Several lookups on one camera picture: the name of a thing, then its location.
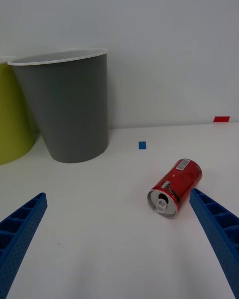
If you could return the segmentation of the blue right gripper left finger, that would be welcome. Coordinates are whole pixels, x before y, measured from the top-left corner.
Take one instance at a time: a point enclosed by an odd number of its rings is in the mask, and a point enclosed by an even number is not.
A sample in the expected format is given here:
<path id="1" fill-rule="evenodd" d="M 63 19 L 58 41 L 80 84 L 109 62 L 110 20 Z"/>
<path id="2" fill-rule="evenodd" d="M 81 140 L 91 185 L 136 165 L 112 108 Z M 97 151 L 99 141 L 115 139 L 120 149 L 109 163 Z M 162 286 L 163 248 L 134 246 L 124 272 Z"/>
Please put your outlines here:
<path id="1" fill-rule="evenodd" d="M 7 297 L 46 209 L 42 192 L 0 223 L 0 298 Z"/>

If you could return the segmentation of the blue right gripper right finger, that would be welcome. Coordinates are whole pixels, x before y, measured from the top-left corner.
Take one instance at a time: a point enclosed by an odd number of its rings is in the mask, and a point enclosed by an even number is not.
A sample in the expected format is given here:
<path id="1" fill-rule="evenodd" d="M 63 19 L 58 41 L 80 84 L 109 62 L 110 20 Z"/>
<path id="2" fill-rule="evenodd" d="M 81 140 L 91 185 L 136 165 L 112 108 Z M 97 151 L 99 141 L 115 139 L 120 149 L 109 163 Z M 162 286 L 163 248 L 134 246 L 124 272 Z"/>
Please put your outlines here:
<path id="1" fill-rule="evenodd" d="M 192 189 L 189 202 L 239 298 L 239 218 L 198 189 Z"/>

